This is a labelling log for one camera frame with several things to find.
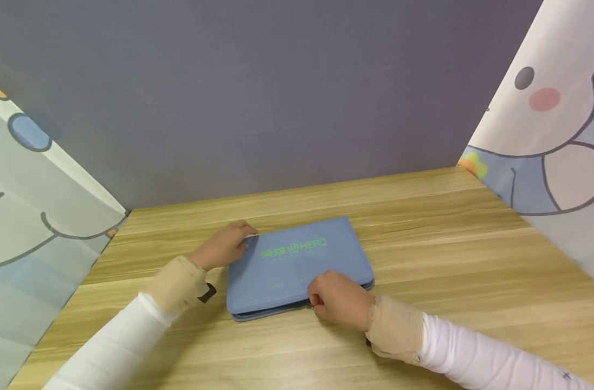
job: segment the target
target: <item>pink cheek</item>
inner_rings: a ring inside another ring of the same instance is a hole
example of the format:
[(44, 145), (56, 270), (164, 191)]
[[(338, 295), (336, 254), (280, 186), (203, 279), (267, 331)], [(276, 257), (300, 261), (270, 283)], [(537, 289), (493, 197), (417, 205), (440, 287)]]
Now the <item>pink cheek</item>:
[(555, 88), (536, 90), (530, 97), (530, 107), (533, 111), (548, 111), (559, 104), (559, 91)]

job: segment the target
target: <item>hand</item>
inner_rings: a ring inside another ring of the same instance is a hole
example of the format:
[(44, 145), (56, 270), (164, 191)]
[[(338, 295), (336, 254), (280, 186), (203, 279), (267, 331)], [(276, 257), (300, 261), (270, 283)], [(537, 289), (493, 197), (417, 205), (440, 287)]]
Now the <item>hand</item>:
[(257, 230), (249, 223), (232, 222), (186, 257), (206, 271), (227, 266), (243, 255), (247, 244), (241, 241), (251, 234), (257, 234)]
[(310, 304), (320, 319), (367, 332), (375, 296), (343, 274), (329, 270), (308, 286)]

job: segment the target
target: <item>wooden table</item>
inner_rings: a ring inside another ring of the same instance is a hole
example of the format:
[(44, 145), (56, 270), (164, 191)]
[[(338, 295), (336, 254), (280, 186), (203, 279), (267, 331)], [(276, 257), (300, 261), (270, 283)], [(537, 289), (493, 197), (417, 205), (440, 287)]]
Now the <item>wooden table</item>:
[[(472, 175), (446, 168), (134, 210), (9, 388), (41, 388), (163, 264), (228, 221), (265, 232), (342, 215), (371, 261), (375, 293), (594, 383), (594, 282)], [(319, 323), (308, 308), (236, 323), (225, 272), (208, 279), (217, 295), (172, 326), (131, 389), (455, 388), (376, 357), (363, 334)]]

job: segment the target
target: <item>cartoon eye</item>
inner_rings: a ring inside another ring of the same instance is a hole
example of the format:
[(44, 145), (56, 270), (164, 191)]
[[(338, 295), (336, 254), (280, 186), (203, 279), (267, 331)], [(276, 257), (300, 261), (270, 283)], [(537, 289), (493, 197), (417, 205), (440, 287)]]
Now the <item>cartoon eye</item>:
[(514, 86), (516, 89), (523, 90), (531, 85), (534, 76), (535, 70), (533, 70), (531, 66), (525, 66), (518, 71), (516, 79), (514, 80)]
[(45, 152), (52, 146), (52, 139), (41, 127), (27, 115), (18, 113), (11, 115), (7, 122), (13, 138), (26, 149), (33, 152)]

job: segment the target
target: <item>orange flower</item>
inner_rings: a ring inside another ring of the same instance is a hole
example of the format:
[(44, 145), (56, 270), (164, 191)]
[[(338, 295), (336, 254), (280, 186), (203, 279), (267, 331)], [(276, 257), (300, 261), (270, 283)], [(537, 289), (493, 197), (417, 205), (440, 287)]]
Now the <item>orange flower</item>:
[(479, 155), (475, 152), (466, 153), (457, 164), (466, 168), (477, 178), (484, 178), (488, 174), (488, 166), (481, 162)]

